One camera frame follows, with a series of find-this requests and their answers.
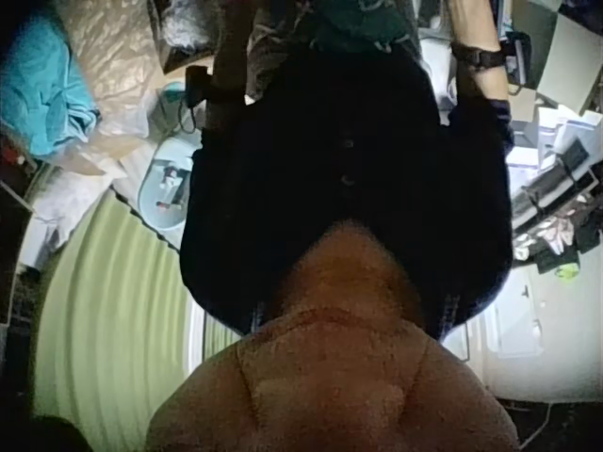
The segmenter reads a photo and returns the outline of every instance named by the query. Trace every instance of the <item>dark jacket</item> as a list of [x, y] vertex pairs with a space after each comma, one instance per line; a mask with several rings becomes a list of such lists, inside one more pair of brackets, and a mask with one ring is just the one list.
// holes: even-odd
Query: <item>dark jacket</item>
[[404, 51], [299, 54], [264, 98], [195, 153], [181, 248], [185, 284], [248, 333], [295, 262], [353, 218], [415, 284], [441, 339], [483, 310], [511, 261], [509, 105], [461, 99], [440, 125], [428, 76]]

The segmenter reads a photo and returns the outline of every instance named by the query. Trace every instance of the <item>blue fabric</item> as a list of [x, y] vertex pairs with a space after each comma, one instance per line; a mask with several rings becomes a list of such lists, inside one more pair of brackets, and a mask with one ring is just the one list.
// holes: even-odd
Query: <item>blue fabric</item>
[[34, 14], [2, 67], [0, 121], [38, 158], [88, 141], [100, 113], [58, 18]]

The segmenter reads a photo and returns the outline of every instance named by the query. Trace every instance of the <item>man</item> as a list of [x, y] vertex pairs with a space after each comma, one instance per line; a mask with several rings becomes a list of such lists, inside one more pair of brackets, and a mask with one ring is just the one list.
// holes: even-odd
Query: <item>man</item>
[[222, 2], [181, 249], [193, 297], [247, 336], [166, 402], [148, 448], [517, 450], [504, 410], [437, 343], [511, 262], [512, 135], [488, 0], [448, 0], [448, 127], [408, 8], [284, 5], [258, 13], [248, 64], [256, 5]]

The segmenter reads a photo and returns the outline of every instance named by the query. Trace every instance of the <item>watch strap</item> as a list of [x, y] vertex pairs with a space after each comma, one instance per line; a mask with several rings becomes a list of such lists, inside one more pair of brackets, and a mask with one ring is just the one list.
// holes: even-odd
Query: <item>watch strap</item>
[[452, 54], [457, 60], [477, 71], [504, 66], [507, 60], [502, 50], [491, 52], [478, 47], [468, 47], [458, 42], [452, 43]]

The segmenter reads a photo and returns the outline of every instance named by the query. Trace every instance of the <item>green curtain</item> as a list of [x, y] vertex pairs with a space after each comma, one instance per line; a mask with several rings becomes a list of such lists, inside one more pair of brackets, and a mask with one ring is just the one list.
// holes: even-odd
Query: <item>green curtain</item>
[[205, 314], [204, 360], [211, 358], [240, 337], [209, 314]]
[[74, 423], [97, 452], [141, 450], [186, 377], [177, 253], [108, 192], [54, 263], [35, 339], [35, 414]]

